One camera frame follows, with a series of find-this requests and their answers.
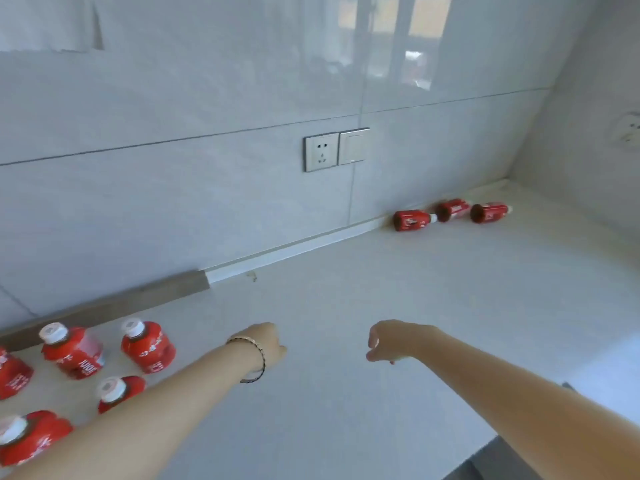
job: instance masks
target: switch panel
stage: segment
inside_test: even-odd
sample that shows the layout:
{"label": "switch panel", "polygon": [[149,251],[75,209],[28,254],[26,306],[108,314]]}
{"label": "switch panel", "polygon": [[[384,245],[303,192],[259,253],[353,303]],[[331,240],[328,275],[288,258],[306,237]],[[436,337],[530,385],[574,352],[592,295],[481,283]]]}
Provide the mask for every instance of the switch panel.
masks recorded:
{"label": "switch panel", "polygon": [[369,152],[369,128],[340,133],[338,165],[362,161]]}
{"label": "switch panel", "polygon": [[338,133],[305,138],[305,171],[322,170],[338,165]]}

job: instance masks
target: light switch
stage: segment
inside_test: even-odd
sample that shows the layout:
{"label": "light switch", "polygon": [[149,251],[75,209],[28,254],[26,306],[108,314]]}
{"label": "light switch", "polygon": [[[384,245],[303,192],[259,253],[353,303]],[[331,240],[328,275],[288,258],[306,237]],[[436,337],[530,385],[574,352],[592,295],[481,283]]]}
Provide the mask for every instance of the light switch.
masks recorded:
{"label": "light switch", "polygon": [[364,160],[369,152],[369,128],[360,128],[340,133],[338,165]]}

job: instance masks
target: tiled wall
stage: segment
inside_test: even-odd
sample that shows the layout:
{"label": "tiled wall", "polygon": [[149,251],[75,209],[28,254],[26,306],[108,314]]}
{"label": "tiled wall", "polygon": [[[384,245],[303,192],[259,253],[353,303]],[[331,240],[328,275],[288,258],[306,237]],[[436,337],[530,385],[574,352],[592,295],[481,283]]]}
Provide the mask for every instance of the tiled wall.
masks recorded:
{"label": "tiled wall", "polygon": [[640,0],[603,0],[569,58],[512,177],[640,237],[637,150],[611,128],[640,111]]}
{"label": "tiled wall", "polygon": [[505,176],[595,3],[96,0],[104,50],[0,54],[0,326]]}

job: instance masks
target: white countertop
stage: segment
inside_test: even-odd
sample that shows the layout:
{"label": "white countertop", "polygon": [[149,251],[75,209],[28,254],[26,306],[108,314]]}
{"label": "white countertop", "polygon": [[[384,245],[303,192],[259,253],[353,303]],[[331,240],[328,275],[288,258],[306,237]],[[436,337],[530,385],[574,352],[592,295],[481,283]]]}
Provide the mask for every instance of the white countertop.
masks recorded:
{"label": "white countertop", "polygon": [[[434,323],[549,379],[593,390],[603,373],[594,361],[637,348],[624,345],[640,333],[633,247],[512,185],[486,199],[515,211],[484,226],[373,231],[260,268],[256,281],[236,276],[139,314],[159,322],[178,350],[150,383],[252,322],[276,322],[289,347],[284,363],[212,411],[161,478],[443,478],[495,434],[419,363],[366,362],[369,327],[381,319]],[[0,415],[48,408],[76,424],[94,416],[97,383],[136,373],[119,352],[119,322],[95,332],[110,351],[106,370],[71,381],[44,363],[39,347],[22,351],[36,375],[0,404]]]}

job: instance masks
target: forearm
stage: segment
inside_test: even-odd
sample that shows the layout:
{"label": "forearm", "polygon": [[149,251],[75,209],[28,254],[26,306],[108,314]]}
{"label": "forearm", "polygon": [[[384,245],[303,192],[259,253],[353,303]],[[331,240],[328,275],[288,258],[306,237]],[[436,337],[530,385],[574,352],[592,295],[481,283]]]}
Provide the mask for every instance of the forearm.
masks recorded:
{"label": "forearm", "polygon": [[571,390],[418,326],[410,354],[482,416],[541,476],[640,478],[640,430]]}
{"label": "forearm", "polygon": [[219,347],[76,430],[12,480],[153,479],[183,439],[256,365],[249,343]]}

